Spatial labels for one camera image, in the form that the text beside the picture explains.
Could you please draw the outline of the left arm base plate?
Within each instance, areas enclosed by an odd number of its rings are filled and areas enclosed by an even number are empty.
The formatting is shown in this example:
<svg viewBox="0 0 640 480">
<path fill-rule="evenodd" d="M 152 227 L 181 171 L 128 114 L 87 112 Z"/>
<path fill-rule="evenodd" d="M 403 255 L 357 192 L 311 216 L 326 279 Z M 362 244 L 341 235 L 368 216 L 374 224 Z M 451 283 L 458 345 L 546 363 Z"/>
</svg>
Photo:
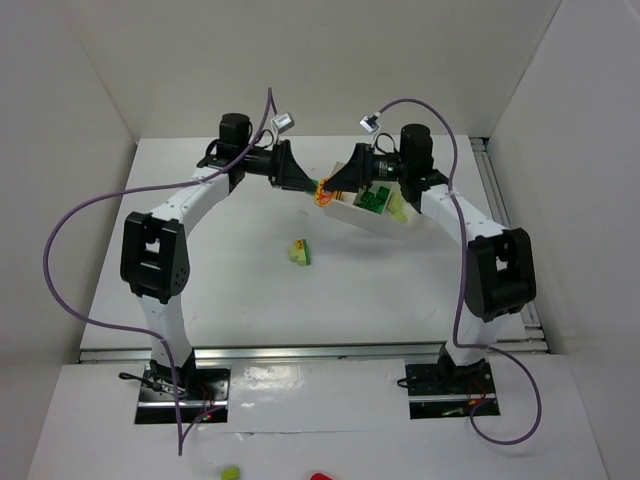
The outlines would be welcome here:
<svg viewBox="0 0 640 480">
<path fill-rule="evenodd" d="M 188 389 L 178 387 L 182 422 L 190 424 L 198 415 L 207 413 L 201 419 L 202 423 L 226 423 L 230 377 L 229 366 L 197 368 L 195 385 Z M 175 422 L 174 391 L 169 381 L 155 378 L 149 367 L 140 375 L 120 372 L 118 378 L 139 385 L 136 425 Z"/>
</svg>

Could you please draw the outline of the white divided plastic container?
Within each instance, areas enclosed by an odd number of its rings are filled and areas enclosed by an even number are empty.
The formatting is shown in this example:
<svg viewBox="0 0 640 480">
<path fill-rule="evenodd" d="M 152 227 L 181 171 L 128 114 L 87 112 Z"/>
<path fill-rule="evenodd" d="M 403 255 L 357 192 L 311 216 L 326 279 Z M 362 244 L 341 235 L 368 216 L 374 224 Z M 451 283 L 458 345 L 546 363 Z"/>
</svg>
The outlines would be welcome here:
<svg viewBox="0 0 640 480">
<path fill-rule="evenodd" d="M 374 161 L 368 188 L 337 192 L 323 210 L 326 216 L 401 240 L 412 236 L 422 223 L 422 217 L 402 196 L 395 167 L 384 160 Z"/>
</svg>

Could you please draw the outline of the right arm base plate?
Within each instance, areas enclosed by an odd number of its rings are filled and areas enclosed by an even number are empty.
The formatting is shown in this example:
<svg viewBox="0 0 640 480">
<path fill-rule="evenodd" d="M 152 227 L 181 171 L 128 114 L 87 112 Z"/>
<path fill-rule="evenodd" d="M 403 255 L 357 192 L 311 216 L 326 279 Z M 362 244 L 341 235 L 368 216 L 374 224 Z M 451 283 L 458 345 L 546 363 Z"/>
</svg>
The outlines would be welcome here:
<svg viewBox="0 0 640 480">
<path fill-rule="evenodd" d="M 396 381 L 408 395 L 412 420 L 499 416 L 500 407 L 487 362 L 461 376 L 450 376 L 437 364 L 407 364 Z"/>
</svg>

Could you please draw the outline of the red object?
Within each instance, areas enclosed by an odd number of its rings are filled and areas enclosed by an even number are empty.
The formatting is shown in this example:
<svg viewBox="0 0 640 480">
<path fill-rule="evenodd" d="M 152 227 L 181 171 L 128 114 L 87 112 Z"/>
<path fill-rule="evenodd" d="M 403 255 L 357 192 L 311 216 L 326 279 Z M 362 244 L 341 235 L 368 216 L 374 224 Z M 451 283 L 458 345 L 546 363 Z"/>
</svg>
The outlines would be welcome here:
<svg viewBox="0 0 640 480">
<path fill-rule="evenodd" d="M 310 480 L 334 480 L 334 478 L 325 473 L 316 472 L 311 475 Z"/>
</svg>

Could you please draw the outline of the yellow orange lego piece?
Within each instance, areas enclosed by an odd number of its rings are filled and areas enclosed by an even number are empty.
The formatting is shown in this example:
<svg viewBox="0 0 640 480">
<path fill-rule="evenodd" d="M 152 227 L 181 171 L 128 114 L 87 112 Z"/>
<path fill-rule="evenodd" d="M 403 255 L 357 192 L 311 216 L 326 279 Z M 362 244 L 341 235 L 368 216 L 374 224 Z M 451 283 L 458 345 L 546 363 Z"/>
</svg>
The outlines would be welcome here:
<svg viewBox="0 0 640 480">
<path fill-rule="evenodd" d="M 325 183 L 327 178 L 321 179 L 317 185 L 314 193 L 314 202 L 320 208 L 327 207 L 335 198 L 335 193 L 325 189 Z"/>
</svg>

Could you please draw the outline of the aluminium rail frame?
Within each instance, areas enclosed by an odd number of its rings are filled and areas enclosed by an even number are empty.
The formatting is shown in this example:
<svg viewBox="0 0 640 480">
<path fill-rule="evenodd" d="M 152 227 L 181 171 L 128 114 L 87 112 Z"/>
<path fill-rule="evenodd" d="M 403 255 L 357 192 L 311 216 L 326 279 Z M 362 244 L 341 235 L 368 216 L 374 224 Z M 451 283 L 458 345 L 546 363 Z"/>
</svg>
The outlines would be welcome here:
<svg viewBox="0 0 640 480">
<path fill-rule="evenodd" d="M 139 145 L 84 333 L 85 350 L 433 344 L 461 365 L 523 350 L 535 294 L 527 233 L 493 221 L 471 146 L 435 135 L 407 222 L 320 204 L 404 167 L 361 137 Z"/>
</svg>

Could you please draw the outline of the pale green lego brick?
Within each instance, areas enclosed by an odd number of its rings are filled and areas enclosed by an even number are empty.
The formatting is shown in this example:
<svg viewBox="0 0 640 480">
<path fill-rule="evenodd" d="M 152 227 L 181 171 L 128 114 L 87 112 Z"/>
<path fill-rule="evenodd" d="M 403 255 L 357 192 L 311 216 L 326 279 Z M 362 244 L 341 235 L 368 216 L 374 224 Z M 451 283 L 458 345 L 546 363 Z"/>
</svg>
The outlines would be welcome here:
<svg viewBox="0 0 640 480">
<path fill-rule="evenodd" d="M 408 218 L 404 213 L 405 201 L 400 194 L 393 194 L 388 201 L 386 211 L 390 218 L 398 223 L 406 224 Z"/>
</svg>

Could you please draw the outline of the pale yellow green lego stack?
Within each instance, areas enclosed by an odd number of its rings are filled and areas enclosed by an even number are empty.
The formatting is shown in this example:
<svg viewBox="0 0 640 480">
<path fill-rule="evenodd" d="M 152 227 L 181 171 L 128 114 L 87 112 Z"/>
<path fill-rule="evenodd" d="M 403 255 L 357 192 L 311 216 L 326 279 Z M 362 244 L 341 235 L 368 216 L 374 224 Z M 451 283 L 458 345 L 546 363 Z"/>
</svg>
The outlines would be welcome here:
<svg viewBox="0 0 640 480">
<path fill-rule="evenodd" d="M 305 239 L 296 240 L 288 250 L 289 260 L 298 266 L 311 264 L 311 253 Z"/>
</svg>

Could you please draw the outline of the green two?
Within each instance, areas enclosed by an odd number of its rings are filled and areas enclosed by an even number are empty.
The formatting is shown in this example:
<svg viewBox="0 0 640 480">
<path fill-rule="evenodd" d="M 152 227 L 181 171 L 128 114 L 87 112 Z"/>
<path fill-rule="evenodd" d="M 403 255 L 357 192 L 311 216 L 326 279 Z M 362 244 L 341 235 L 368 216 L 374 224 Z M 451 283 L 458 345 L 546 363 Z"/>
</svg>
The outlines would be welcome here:
<svg viewBox="0 0 640 480">
<path fill-rule="evenodd" d="M 380 186 L 375 192 L 364 190 L 354 205 L 366 211 L 381 215 L 385 210 L 385 205 L 390 194 L 391 190 L 385 186 Z"/>
</svg>

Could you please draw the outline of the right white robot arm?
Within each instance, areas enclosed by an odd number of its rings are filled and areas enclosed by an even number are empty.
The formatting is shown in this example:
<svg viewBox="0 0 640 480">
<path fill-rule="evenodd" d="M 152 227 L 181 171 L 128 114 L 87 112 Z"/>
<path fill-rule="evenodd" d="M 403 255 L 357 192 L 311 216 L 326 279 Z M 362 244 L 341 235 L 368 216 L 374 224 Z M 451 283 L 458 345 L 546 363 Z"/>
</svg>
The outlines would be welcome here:
<svg viewBox="0 0 640 480">
<path fill-rule="evenodd" d="M 485 216 L 451 187 L 434 166 L 433 139 L 422 124 L 400 131 L 394 153 L 359 143 L 348 162 L 323 184 L 326 191 L 360 193 L 376 181 L 393 181 L 417 213 L 437 224 L 461 248 L 462 291 L 450 339 L 435 366 L 407 375 L 406 388 L 459 394 L 476 388 L 488 372 L 489 347 L 510 315 L 536 296 L 531 240 Z"/>
</svg>

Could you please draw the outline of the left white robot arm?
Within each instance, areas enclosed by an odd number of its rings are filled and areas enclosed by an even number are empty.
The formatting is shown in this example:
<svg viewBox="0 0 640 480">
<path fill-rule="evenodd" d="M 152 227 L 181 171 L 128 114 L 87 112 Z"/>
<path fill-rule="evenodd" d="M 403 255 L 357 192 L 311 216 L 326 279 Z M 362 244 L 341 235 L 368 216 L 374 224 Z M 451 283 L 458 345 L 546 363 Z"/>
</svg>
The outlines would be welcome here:
<svg viewBox="0 0 640 480">
<path fill-rule="evenodd" d="M 138 298 L 146 328 L 161 336 L 152 340 L 151 376 L 176 382 L 186 392 L 199 382 L 181 305 L 190 276 L 189 234 L 247 174 L 263 176 L 283 190 L 315 190 L 294 159 L 290 141 L 276 139 L 270 148 L 252 146 L 251 133 L 248 116 L 225 114 L 219 137 L 205 150 L 188 185 L 151 211 L 132 212 L 124 221 L 120 276 Z"/>
</svg>

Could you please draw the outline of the lime green object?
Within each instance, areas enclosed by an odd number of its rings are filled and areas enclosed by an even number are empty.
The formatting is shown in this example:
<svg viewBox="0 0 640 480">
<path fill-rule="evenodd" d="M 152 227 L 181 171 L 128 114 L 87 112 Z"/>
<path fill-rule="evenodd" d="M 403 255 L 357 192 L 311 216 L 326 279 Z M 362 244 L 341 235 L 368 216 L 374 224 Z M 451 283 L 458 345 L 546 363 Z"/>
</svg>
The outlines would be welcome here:
<svg viewBox="0 0 640 480">
<path fill-rule="evenodd" d="M 221 480 L 239 480 L 240 469 L 237 466 L 227 467 L 220 472 Z"/>
</svg>

